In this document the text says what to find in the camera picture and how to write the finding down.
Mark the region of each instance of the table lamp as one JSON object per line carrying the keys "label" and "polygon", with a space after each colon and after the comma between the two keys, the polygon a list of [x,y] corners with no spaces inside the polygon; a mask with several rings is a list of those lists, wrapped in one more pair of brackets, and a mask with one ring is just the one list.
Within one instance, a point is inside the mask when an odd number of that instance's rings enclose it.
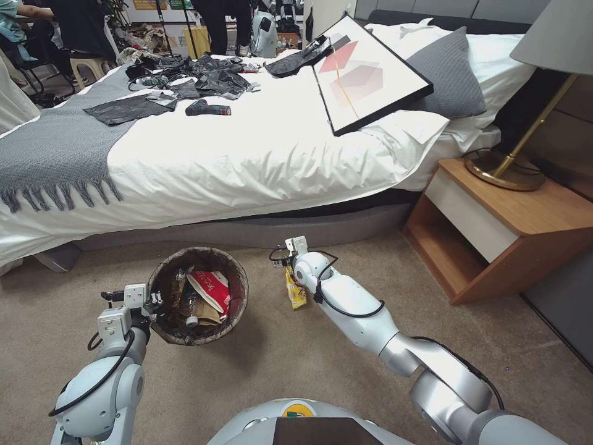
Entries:
{"label": "table lamp", "polygon": [[579,74],[593,75],[593,0],[551,0],[527,34],[511,52],[519,62],[570,73],[536,121],[508,155],[490,151],[467,159],[466,167],[478,178],[511,190],[535,190],[545,181],[538,168],[521,161],[510,168],[517,154],[570,89]]}

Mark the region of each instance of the white duvet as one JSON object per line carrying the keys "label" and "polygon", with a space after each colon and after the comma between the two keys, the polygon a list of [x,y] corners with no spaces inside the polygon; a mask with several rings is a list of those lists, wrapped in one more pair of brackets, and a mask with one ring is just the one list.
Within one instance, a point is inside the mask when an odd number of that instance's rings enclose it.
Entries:
{"label": "white duvet", "polygon": [[[296,210],[392,187],[418,168],[448,120],[399,111],[358,132],[332,135],[310,67],[297,75],[244,75],[261,91],[226,104],[232,115],[174,112],[139,120],[111,149],[124,197],[95,207],[73,193],[72,211],[0,206],[0,265],[92,234]],[[16,131],[26,131],[27,124]]]}

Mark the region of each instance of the floor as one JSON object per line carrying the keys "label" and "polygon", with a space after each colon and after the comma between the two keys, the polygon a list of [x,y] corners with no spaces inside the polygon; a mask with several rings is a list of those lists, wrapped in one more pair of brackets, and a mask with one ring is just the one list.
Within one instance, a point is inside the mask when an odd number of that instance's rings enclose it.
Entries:
{"label": "floor", "polygon": [[[84,77],[89,79],[90,83],[94,82],[95,78],[93,77],[93,74],[91,73],[91,71],[88,68],[82,67],[81,73]],[[45,87],[45,93],[47,93],[47,94],[55,94],[57,96],[65,96],[72,92],[72,88],[66,82],[66,80],[63,78],[63,76],[57,75],[57,76],[53,77],[53,73],[51,73],[46,66],[40,66],[39,68],[35,68],[35,74],[37,75],[37,77],[39,77],[39,79],[43,83],[43,86]],[[37,82],[33,79],[33,77],[31,77],[31,79],[35,82],[35,86],[37,88],[39,88],[39,85],[37,85]],[[28,94],[28,95],[34,94],[34,91],[29,84],[24,84],[24,85],[20,85],[20,86],[23,88],[23,90],[26,94]],[[78,93],[79,91],[80,91],[80,88],[75,87],[75,92]]]}
{"label": "floor", "polygon": [[[47,412],[92,360],[86,343],[105,307],[99,293],[148,279],[187,243],[84,253],[67,274],[35,260],[0,278],[0,443],[46,443]],[[278,397],[307,397],[359,413],[419,444],[444,444],[415,412],[412,380],[357,349],[315,303],[293,311],[268,251],[226,248],[245,268],[250,299],[236,330],[182,347],[153,334],[133,442],[205,444],[235,413]],[[340,272],[384,299],[404,332],[430,336],[470,359],[507,409],[572,445],[591,443],[593,375],[518,297],[452,307],[399,232],[330,247]]]}

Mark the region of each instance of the drawer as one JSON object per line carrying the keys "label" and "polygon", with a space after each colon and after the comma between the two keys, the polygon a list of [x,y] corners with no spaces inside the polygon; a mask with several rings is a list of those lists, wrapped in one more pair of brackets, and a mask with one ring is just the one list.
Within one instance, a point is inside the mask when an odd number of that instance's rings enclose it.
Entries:
{"label": "drawer", "polygon": [[425,194],[489,263],[518,238],[441,169]]}

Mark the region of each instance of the black pants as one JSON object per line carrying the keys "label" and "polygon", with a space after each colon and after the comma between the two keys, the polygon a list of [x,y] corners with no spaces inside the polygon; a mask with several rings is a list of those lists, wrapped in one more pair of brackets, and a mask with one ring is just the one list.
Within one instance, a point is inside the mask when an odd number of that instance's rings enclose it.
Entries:
{"label": "black pants", "polygon": [[225,14],[237,18],[237,43],[249,45],[251,9],[248,0],[191,0],[193,7],[206,22],[210,34],[210,52],[227,54],[227,23]]}
{"label": "black pants", "polygon": [[51,41],[54,29],[51,23],[37,20],[31,30],[27,31],[27,52],[39,60],[52,62],[56,68],[66,75],[72,75],[70,53],[66,49],[58,49]]}

